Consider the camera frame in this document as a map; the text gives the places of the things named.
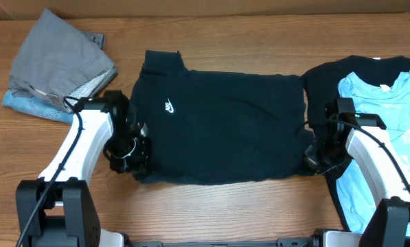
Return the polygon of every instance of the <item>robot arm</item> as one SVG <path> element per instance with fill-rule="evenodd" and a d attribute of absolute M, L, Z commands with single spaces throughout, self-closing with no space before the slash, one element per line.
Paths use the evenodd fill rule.
<path fill-rule="evenodd" d="M 49 166 L 37 180 L 23 180 L 17 187 L 16 205 L 21 231 L 27 226 L 27 234 L 21 243 L 24 247 L 126 247 L 129 244 L 126 235 L 101 229 L 89 183 L 103 148 L 111 169 L 116 172 L 130 172 L 141 177 L 149 173 L 150 142 L 136 124 L 135 116 L 129 114 L 128 99 L 121 91 L 107 91 L 101 98 L 82 98 L 74 108 L 82 120 L 80 138 L 53 181 L 53 188 L 45 191 L 47 197 L 41 209 L 34 210 L 38 195 L 52 182 L 80 129 L 77 114 Z M 65 214 L 45 215 L 44 209 L 53 207 L 64 207 Z"/>
<path fill-rule="evenodd" d="M 353 158 L 377 209 L 362 235 L 321 230 L 315 231 L 312 242 L 343 247 L 410 246 L 410 237 L 405 237 L 410 223 L 410 173 L 396 154 L 383 121 L 378 115 L 356 114 L 352 99 L 347 98 L 337 99 L 327 113 L 329 136 L 306 150 L 307 164 L 317 173 L 338 178 Z"/>
<path fill-rule="evenodd" d="M 65 182 L 69 178 L 74 177 L 78 180 L 85 180 L 89 186 L 101 149 L 113 136 L 113 122 L 110 113 L 103 113 L 101 110 L 82 110 L 80 116 L 84 130 L 81 132 L 79 142 L 77 142 L 56 181 Z M 67 134 L 55 158 L 41 172 L 39 178 L 44 178 L 46 182 L 50 181 L 75 139 L 78 128 L 79 121 L 76 115 L 74 115 L 69 134 Z"/>

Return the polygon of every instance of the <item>clothing tag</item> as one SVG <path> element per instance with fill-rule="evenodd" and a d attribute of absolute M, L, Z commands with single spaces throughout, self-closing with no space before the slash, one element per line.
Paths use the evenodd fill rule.
<path fill-rule="evenodd" d="M 381 84 L 380 87 L 381 87 L 383 92 L 387 92 L 387 91 L 391 90 L 391 88 L 388 85 L 385 85 L 385 84 Z"/>

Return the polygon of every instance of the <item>black metal mount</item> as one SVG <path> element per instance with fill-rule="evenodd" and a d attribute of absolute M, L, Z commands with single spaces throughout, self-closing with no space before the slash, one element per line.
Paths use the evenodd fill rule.
<path fill-rule="evenodd" d="M 42 178 L 22 180 L 16 190 L 16 206 L 20 229 L 24 229 L 30 214 L 46 187 Z M 45 209 L 63 203 L 63 216 L 48 216 Z M 101 226 L 86 181 L 70 178 L 56 182 L 47 195 L 44 207 L 38 211 L 23 239 L 23 247 L 94 247 L 100 243 Z"/>
<path fill-rule="evenodd" d="M 362 234 L 359 247 L 410 246 L 410 237 L 405 237 L 408 223 L 410 202 L 396 196 L 382 199 Z"/>

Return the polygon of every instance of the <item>black t-shirt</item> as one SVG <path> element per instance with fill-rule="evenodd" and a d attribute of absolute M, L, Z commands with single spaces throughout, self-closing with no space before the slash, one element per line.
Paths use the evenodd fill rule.
<path fill-rule="evenodd" d="M 339 97 L 338 83 L 351 72 L 373 86 L 392 86 L 400 72 L 410 70 L 410 59 L 404 56 L 375 60 L 361 56 L 349 56 L 336 62 L 327 62 L 307 71 L 301 77 L 308 98 L 308 122 L 316 138 L 327 135 L 325 124 L 326 105 Z"/>
<path fill-rule="evenodd" d="M 130 102 L 152 140 L 144 182 L 215 185 L 312 172 L 312 132 L 296 75 L 190 71 L 180 53 L 147 51 Z"/>

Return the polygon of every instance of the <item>light blue t-shirt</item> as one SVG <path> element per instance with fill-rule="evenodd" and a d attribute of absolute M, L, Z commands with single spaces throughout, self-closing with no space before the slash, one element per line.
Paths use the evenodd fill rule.
<path fill-rule="evenodd" d="M 380 116 L 387 126 L 394 150 L 409 166 L 410 172 L 410 71 L 401 72 L 391 88 L 366 84 L 353 72 L 339 82 L 338 90 L 341 97 L 354 100 L 357 113 Z M 363 233 L 376 207 L 355 161 L 337 180 L 337 193 L 350 230 Z"/>

